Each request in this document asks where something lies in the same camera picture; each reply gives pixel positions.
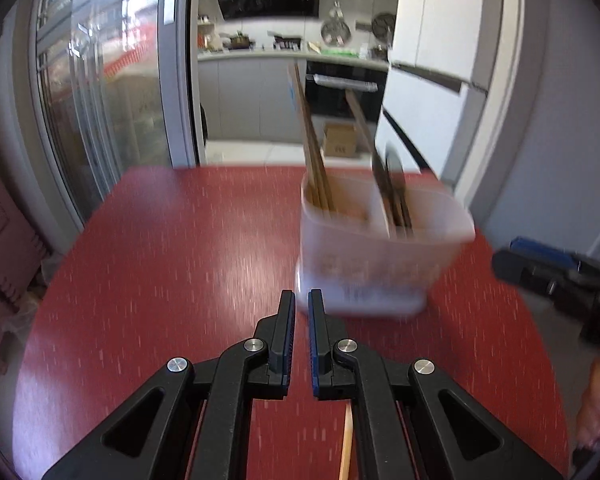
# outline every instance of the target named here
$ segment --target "cardboard box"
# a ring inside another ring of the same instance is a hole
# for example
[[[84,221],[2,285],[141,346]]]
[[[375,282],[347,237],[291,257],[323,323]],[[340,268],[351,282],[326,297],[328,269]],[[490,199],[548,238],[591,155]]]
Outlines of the cardboard box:
[[[355,156],[358,135],[353,124],[324,125],[324,156]]]

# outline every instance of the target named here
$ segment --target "wooden stick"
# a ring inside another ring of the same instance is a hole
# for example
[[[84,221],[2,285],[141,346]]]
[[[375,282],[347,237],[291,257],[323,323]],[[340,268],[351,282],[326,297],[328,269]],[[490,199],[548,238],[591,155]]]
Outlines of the wooden stick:
[[[347,408],[344,412],[344,435],[342,437],[342,456],[340,458],[340,475],[338,476],[338,480],[349,480],[352,443],[353,414],[351,413],[351,402],[347,401]]]
[[[300,83],[298,64],[294,62],[288,69],[291,89],[296,104],[296,109],[302,124],[302,146],[304,147],[304,161],[309,175],[309,184],[314,188],[314,197],[318,199],[320,208],[326,211],[335,211],[331,187],[324,169],[320,145],[315,135],[314,123],[311,120],[309,105],[304,98]]]
[[[374,142],[374,138],[369,131],[369,127],[366,125],[365,113],[362,111],[362,107],[360,106],[358,98],[351,89],[346,89],[344,95],[347,99],[347,103],[349,103],[349,108],[351,108],[353,118],[356,120],[356,126],[365,139],[366,148],[372,155],[374,153],[377,154],[378,152],[376,151],[376,143]]]

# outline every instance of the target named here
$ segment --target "glass door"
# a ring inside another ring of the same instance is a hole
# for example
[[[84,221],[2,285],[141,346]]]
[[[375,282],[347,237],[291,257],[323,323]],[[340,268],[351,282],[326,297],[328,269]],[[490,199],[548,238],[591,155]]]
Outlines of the glass door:
[[[178,22],[178,6],[188,0],[182,1],[172,0],[165,28],[165,0],[40,0],[36,73],[43,126],[59,185],[82,222],[128,168],[195,164],[189,85],[180,89],[176,56],[178,27],[189,28],[188,14]],[[186,66],[180,71],[188,73]]]

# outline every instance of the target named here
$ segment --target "pot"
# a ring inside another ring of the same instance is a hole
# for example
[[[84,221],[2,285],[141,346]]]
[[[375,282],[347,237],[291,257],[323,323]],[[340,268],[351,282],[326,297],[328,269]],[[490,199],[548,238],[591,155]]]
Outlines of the pot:
[[[388,59],[387,50],[384,45],[376,45],[375,47],[370,48],[369,53],[371,54],[371,59],[379,59],[382,61],[387,61]]]
[[[224,32],[220,32],[220,34],[218,34],[218,36],[220,36],[221,38],[229,39],[228,43],[225,43],[223,41],[222,44],[225,44],[231,50],[240,49],[240,48],[250,48],[251,45],[253,45],[255,43],[255,41],[250,41],[248,34],[243,34],[241,32],[238,32],[235,36],[231,36],[230,34],[225,34]]]

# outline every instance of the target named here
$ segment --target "red tabletop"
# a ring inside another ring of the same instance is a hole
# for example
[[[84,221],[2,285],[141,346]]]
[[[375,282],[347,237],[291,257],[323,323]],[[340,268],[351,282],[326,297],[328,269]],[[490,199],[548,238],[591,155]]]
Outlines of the red tabletop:
[[[129,171],[58,270],[27,343],[13,417],[24,480],[65,452],[171,357],[198,362],[253,334],[294,286],[304,168]],[[550,361],[481,234],[412,320],[347,320],[382,355],[426,356],[559,471],[567,431]],[[256,400],[248,478],[336,479],[342,402],[312,398],[298,314],[284,401]]]

